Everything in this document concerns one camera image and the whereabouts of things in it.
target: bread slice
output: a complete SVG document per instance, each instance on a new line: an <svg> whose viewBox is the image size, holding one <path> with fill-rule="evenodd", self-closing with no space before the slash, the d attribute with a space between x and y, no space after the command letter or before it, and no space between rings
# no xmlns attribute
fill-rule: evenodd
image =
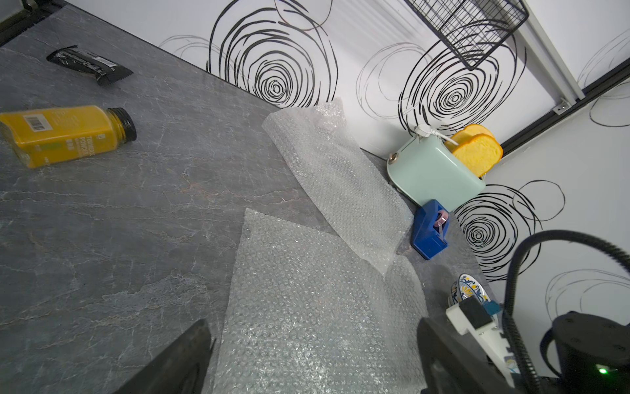
<svg viewBox="0 0 630 394"><path fill-rule="evenodd" d="M477 134L461 142L451 153L476 177L490 171L503 157L501 145L487 134Z"/></svg>
<svg viewBox="0 0 630 394"><path fill-rule="evenodd" d="M455 135L452 136L451 139L458 144L463 144L467 141L470 141L471 138L478 134L487 134L490 137L495 138L490 130L486 129L482 125L471 124L466 126L463 130L455 133ZM456 148L456 145L449 141L445 141L444 146L451 152L453 152L453 149Z"/></svg>

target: white wall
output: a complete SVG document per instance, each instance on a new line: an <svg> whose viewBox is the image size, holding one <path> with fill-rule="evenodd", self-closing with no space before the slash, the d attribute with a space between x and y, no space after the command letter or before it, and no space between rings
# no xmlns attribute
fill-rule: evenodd
<svg viewBox="0 0 630 394"><path fill-rule="evenodd" d="M500 245L518 245L542 229L581 231L630 251L629 114L630 80L488 173L486 183L497 186L489 186L456 214L489 279L507 273L507 266L501 266L513 250L504 253L509 248ZM529 268L518 278L515 316L539 373L552 376L538 348L558 315L575 310L630 323L630 277L609 257L586 246L550 241L526 262ZM505 281L490 285L502 300ZM549 354L557 359L555 351Z"/></svg>
<svg viewBox="0 0 630 394"><path fill-rule="evenodd" d="M407 140L403 124L428 122L453 134L482 123L504 142L559 100L522 43L509 38L468 71L403 0L70 2L279 107L341 97L357 141L380 156ZM588 82L611 63L588 65L590 56L620 34L625 42L630 28L629 1L596 3L530 1L576 78L595 69ZM630 57L630 45L616 54L613 63ZM285 100L282 92L310 97Z"/></svg>

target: gray marble countertop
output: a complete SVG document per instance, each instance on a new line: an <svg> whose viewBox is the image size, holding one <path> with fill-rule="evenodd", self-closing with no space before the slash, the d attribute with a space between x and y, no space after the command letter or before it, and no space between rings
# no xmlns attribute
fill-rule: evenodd
<svg viewBox="0 0 630 394"><path fill-rule="evenodd" d="M135 74L102 88L45 60L74 44ZM261 128L275 107L72 6L0 47L0 91L0 112L124 107L138 130L37 170L0 142L3 391L110 393L198 319L220 335L247 207L335 233ZM451 229L431 262L400 249L444 323L455 275L479 272Z"/></svg>

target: wire basket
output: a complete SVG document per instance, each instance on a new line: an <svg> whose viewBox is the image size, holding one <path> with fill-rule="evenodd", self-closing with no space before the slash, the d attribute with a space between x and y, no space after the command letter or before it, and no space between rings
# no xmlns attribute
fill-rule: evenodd
<svg viewBox="0 0 630 394"><path fill-rule="evenodd" d="M521 0L405 0L473 70L529 17Z"/></svg>

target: black bottle cap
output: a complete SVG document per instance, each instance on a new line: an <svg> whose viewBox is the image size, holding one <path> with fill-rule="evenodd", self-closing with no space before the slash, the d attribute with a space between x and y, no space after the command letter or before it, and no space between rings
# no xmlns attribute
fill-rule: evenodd
<svg viewBox="0 0 630 394"><path fill-rule="evenodd" d="M138 138L138 134L135 131L134 121L131 120L129 113L123 108L107 108L107 110L116 115L120 123L122 123L122 129L125 131L125 142L135 141Z"/></svg>

